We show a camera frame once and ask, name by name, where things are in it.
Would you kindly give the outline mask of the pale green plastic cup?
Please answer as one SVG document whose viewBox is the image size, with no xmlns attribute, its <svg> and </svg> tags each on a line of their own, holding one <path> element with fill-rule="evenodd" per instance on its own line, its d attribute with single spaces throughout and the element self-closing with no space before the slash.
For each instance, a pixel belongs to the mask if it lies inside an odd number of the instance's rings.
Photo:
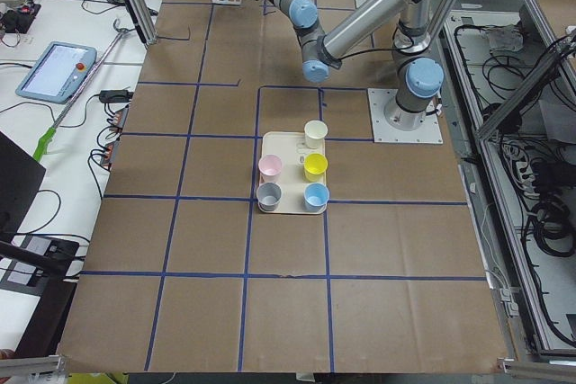
<svg viewBox="0 0 576 384">
<path fill-rule="evenodd" d="M 320 148 L 324 143 L 325 137 L 328 135 L 328 131 L 328 126 L 323 121 L 308 121 L 304 125 L 304 139 L 306 146 L 311 149 Z"/>
</svg>

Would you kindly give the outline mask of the pink plastic cup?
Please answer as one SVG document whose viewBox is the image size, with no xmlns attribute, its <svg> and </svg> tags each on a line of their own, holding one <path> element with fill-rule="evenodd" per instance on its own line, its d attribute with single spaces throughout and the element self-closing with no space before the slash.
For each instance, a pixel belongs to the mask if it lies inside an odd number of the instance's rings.
<svg viewBox="0 0 576 384">
<path fill-rule="evenodd" d="M 257 166 L 261 181 L 264 183 L 276 183 L 283 170 L 282 159 L 274 154 L 261 156 Z"/>
</svg>

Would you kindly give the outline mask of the yellow plastic cup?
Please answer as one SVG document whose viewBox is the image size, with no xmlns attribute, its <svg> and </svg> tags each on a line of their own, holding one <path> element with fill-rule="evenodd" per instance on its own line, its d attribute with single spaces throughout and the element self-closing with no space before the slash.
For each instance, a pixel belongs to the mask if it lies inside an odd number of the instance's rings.
<svg viewBox="0 0 576 384">
<path fill-rule="evenodd" d="M 318 183 L 323 179 L 329 162 L 327 158 L 320 153 L 312 153 L 304 158 L 304 175 L 312 183 Z"/>
</svg>

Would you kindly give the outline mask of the grey plastic cup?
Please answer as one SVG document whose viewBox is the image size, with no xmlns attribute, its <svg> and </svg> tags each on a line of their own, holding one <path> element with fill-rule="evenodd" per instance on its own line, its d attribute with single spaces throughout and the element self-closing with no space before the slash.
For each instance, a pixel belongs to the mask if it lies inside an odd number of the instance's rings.
<svg viewBox="0 0 576 384">
<path fill-rule="evenodd" d="M 264 212 L 275 211 L 282 199 L 282 189 L 276 183 L 262 183 L 256 190 L 259 209 Z"/>
</svg>

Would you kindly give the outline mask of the light blue plastic cup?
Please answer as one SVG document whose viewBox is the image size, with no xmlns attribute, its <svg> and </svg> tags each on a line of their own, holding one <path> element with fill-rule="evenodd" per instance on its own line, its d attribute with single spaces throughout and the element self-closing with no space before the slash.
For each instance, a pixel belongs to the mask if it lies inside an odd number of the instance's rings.
<svg viewBox="0 0 576 384">
<path fill-rule="evenodd" d="M 305 209 L 309 212 L 323 211 L 329 201 L 329 189 L 323 183 L 310 183 L 304 191 Z"/>
</svg>

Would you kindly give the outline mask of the cream plastic tray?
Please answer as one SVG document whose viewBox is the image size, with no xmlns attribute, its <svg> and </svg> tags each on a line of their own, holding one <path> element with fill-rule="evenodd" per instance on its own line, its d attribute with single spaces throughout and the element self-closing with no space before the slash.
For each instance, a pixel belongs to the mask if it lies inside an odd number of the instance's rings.
<svg viewBox="0 0 576 384">
<path fill-rule="evenodd" d="M 277 206 L 258 203 L 264 213 L 316 215 L 327 208 L 325 201 L 321 207 L 310 206 L 305 199 L 305 190 L 311 182 L 305 177 L 304 160 L 312 153 L 325 154 L 325 140 L 320 147 L 307 147 L 303 132 L 269 131 L 263 136 L 261 155 L 276 155 L 283 163 L 282 171 L 276 184 L 282 191 Z"/>
</svg>

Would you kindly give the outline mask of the teach pendant tablet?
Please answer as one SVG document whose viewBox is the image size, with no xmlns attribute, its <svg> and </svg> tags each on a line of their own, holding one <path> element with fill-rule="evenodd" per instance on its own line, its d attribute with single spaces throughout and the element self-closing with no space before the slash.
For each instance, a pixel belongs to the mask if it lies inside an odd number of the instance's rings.
<svg viewBox="0 0 576 384">
<path fill-rule="evenodd" d="M 21 97 L 64 103 L 95 64 L 93 47 L 52 41 L 16 88 Z"/>
</svg>

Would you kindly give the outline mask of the metal reacher grabber stick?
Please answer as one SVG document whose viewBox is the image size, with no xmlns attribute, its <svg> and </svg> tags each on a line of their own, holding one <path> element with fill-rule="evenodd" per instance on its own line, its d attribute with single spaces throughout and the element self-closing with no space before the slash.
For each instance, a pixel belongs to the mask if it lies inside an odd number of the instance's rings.
<svg viewBox="0 0 576 384">
<path fill-rule="evenodd" d="M 54 120 L 54 122 L 47 129 L 47 131 L 39 138 L 38 143 L 37 143 L 37 147 L 36 147 L 36 149 L 33 153 L 33 156 L 32 156 L 35 161 L 37 161 L 37 162 L 41 161 L 41 158 L 47 152 L 48 146 L 49 146 L 52 138 L 54 137 L 54 135 L 57 131 L 57 128 L 60 126 L 62 121 L 65 119 L 65 117 L 67 116 L 68 112 L 71 110 L 74 103 L 77 101 L 77 99 L 79 98 L 81 93 L 83 93 L 84 89 L 86 88 L 88 83 L 91 81 L 93 76 L 96 74 L 96 72 L 100 68 L 100 66 L 104 63 L 104 61 L 106 60 L 108 55 L 111 53 L 113 48 L 117 45 L 117 43 L 122 39 L 123 36 L 125 36 L 127 33 L 129 33 L 131 31 L 130 29 L 128 29 L 126 27 L 120 26 L 120 19 L 119 18 L 114 20 L 112 26 L 117 32 L 115 38 L 112 40 L 112 42 L 110 43 L 108 48 L 105 50 L 105 52 L 102 54 L 102 56 L 99 57 L 99 59 L 94 63 L 94 65 L 88 70 L 86 77 L 80 83 L 79 87 L 75 90 L 75 92 L 72 94 L 71 98 L 68 100 L 68 102 L 64 106 L 64 108 L 61 111 L 61 113 L 59 114 L 59 116 Z"/>
</svg>

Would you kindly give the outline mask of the black monitor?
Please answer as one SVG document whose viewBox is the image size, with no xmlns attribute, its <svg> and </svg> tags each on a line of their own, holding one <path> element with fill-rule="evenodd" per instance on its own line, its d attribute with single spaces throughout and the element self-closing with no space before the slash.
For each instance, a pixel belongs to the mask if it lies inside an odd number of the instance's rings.
<svg viewBox="0 0 576 384">
<path fill-rule="evenodd" d="M 4 133 L 0 158 L 1 240 L 10 243 L 40 189 L 45 168 Z"/>
</svg>

